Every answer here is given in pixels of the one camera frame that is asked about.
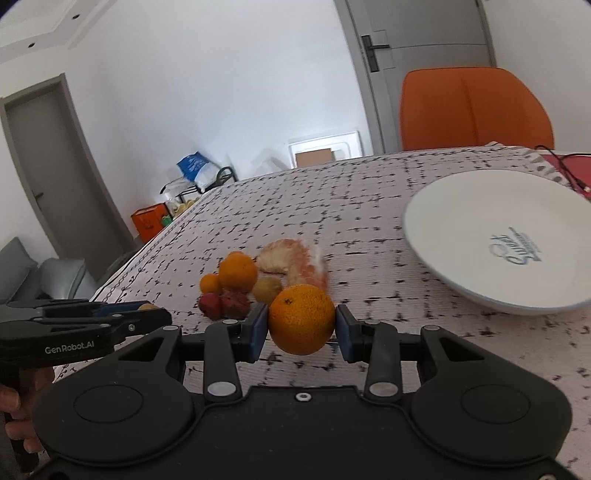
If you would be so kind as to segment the person's left hand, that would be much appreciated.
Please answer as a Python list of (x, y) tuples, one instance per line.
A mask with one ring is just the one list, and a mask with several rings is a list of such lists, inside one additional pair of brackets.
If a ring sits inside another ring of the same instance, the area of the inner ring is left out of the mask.
[(1, 385), (1, 411), (11, 416), (5, 422), (5, 432), (10, 440), (22, 441), (28, 453), (39, 453), (43, 450), (33, 424), (32, 410), (34, 403), (46, 387), (55, 379), (52, 367), (21, 370), (20, 386), (17, 389)]

